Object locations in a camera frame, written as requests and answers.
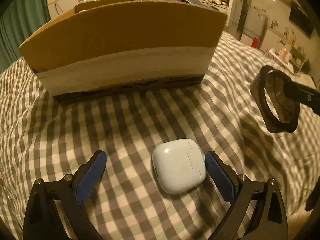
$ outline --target television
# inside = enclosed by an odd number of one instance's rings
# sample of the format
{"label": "television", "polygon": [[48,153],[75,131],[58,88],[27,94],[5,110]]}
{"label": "television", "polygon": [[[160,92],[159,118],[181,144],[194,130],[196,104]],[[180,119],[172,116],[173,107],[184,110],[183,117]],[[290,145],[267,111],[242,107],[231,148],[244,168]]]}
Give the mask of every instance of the television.
{"label": "television", "polygon": [[298,5],[291,1],[291,11],[289,21],[298,27],[309,38],[313,32],[313,25],[308,18],[298,7]]}

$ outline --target blue gripper pad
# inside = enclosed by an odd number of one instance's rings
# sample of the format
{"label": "blue gripper pad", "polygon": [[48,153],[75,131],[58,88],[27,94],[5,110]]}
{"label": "blue gripper pad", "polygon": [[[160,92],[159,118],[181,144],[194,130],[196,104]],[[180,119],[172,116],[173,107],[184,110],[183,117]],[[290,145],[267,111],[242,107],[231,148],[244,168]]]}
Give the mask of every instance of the blue gripper pad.
{"label": "blue gripper pad", "polygon": [[231,204],[236,200],[234,186],[227,174],[220,167],[216,159],[208,152],[204,157],[204,164],[211,178],[217,186],[224,201]]}
{"label": "blue gripper pad", "polygon": [[99,155],[91,164],[87,172],[82,176],[76,187],[76,201],[79,205],[89,198],[94,185],[104,172],[106,164],[107,156],[103,151],[100,151]]}

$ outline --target cable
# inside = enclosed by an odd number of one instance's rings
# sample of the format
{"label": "cable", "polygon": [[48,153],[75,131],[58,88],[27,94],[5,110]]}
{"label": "cable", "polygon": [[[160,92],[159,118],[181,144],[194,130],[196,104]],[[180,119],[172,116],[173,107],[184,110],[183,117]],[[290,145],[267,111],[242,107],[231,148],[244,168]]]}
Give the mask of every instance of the cable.
{"label": "cable", "polygon": [[56,9],[58,15],[60,15],[60,13],[58,12],[58,8],[60,9],[61,13],[64,12],[57,3],[54,4],[54,8]]}

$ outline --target gingham bedsheet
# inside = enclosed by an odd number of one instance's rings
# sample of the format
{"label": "gingham bedsheet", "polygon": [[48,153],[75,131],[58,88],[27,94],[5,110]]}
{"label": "gingham bedsheet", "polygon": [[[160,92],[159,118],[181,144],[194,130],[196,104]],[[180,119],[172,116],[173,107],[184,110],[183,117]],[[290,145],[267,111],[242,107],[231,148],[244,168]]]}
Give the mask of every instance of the gingham bedsheet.
{"label": "gingham bedsheet", "polygon": [[[228,208],[211,178],[172,196],[158,189],[151,169],[155,147],[180,138],[196,141],[203,154],[215,150],[252,180],[275,178],[287,214],[296,212],[320,176],[320,118],[301,106],[294,133],[270,134],[249,92],[265,64],[279,68],[223,33],[200,85],[63,108],[20,58],[0,76],[1,218],[22,239],[34,180],[59,180],[101,149],[107,167],[84,208],[104,239],[205,240]],[[248,215],[239,234],[246,223]]]}

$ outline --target red bottle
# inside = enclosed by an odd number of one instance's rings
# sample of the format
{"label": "red bottle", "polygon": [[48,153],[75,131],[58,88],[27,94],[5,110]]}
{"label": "red bottle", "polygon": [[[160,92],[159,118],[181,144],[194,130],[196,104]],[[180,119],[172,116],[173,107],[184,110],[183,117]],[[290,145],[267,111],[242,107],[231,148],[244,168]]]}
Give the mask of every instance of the red bottle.
{"label": "red bottle", "polygon": [[252,48],[256,48],[257,45],[259,44],[259,40],[255,37],[253,40],[252,40],[252,44],[251,44],[251,47]]}

